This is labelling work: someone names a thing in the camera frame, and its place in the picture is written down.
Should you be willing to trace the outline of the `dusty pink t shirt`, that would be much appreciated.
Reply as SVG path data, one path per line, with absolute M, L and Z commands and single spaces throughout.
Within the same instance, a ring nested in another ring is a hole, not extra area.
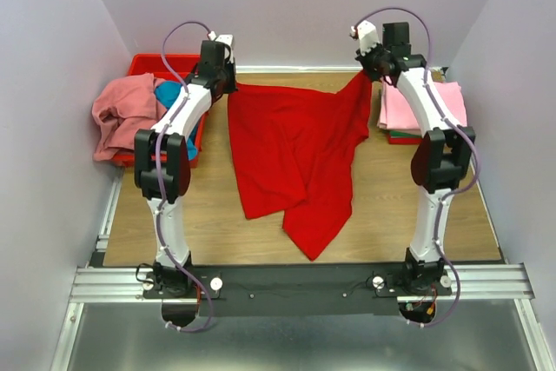
M 126 76 L 108 83 L 92 106 L 92 117 L 100 129 L 93 159 L 108 161 L 118 153 L 134 150 L 135 135 L 151 129 L 166 113 L 155 89 L 164 82 L 151 73 Z

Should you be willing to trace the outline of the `red t shirt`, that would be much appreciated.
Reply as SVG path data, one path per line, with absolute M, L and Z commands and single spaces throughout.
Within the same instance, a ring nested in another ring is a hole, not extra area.
M 359 72 L 335 93 L 241 84 L 228 98 L 245 217 L 282 212 L 284 232 L 310 261 L 352 215 L 352 164 L 369 135 L 371 93 Z

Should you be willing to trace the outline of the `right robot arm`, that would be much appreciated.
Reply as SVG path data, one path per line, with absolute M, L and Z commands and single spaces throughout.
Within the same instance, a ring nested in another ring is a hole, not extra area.
M 421 140 L 410 164 L 419 189 L 416 227 L 395 282 L 407 292 L 424 291 L 444 275 L 448 213 L 467 175 L 474 131 L 448 109 L 425 57 L 411 52 L 408 23 L 389 23 L 377 30 L 363 20 L 353 27 L 352 37 L 359 43 L 356 59 L 369 79 L 396 88 L 418 123 Z

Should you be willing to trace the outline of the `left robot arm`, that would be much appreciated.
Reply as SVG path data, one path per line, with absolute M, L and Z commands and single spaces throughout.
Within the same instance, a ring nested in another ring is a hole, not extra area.
M 233 36 L 210 33 L 185 78 L 162 53 L 164 66 L 181 84 L 180 93 L 159 122 L 135 135 L 135 185 L 147 200 L 157 243 L 143 287 L 155 296 L 180 298 L 195 292 L 194 279 L 188 276 L 190 249 L 183 224 L 182 200 L 191 179 L 187 140 L 212 105 L 236 91 L 233 48 Z

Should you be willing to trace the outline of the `folded light pink shirt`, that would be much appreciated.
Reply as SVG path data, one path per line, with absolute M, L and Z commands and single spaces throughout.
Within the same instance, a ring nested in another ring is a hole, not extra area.
M 467 112 L 458 83 L 434 82 L 445 105 L 464 126 L 467 125 Z M 401 131 L 420 134 L 420 128 L 405 97 L 394 87 L 383 83 L 381 86 L 381 110 L 377 126 L 388 131 Z

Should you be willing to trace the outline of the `blue t shirt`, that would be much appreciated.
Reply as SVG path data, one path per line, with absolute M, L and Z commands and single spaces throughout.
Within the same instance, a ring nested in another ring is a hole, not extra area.
M 166 110 L 170 110 L 180 95 L 181 88 L 182 85 L 178 82 L 164 81 L 155 88 L 156 99 Z M 187 139 L 188 158 L 190 161 L 193 161 L 199 154 L 199 149 L 196 145 L 199 123 L 195 124 Z

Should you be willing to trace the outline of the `folded green shirt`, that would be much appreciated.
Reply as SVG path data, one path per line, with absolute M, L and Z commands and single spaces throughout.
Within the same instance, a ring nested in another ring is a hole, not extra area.
M 394 138 L 421 138 L 418 130 L 390 130 L 388 134 Z

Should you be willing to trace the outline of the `folded red shirt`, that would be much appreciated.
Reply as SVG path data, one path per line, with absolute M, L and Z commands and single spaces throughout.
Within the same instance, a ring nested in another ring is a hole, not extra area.
M 388 132 L 386 133 L 387 142 L 393 145 L 418 145 L 421 142 L 422 138 L 394 138 L 391 137 Z

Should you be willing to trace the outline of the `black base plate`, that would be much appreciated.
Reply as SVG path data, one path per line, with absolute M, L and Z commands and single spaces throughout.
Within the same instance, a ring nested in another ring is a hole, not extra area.
M 146 299 L 162 300 L 162 317 L 189 324 L 202 317 L 404 315 L 429 323 L 438 297 L 455 286 L 443 262 L 284 265 L 160 264 L 137 271 Z

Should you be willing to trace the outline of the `aluminium frame rail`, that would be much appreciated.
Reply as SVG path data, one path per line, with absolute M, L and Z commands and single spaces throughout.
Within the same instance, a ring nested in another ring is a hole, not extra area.
M 142 228 L 120 220 L 137 205 L 115 173 L 95 249 L 74 276 L 52 362 L 55 370 L 552 370 L 521 264 L 456 262 L 448 274 L 457 307 L 431 331 L 393 315 L 219 318 L 215 329 L 179 335 L 162 324 L 162 301 L 143 296 L 131 261 Z M 368 230 L 334 247 L 329 262 L 306 263 L 277 219 L 239 221 L 238 208 L 194 240 L 206 266 L 375 262 Z

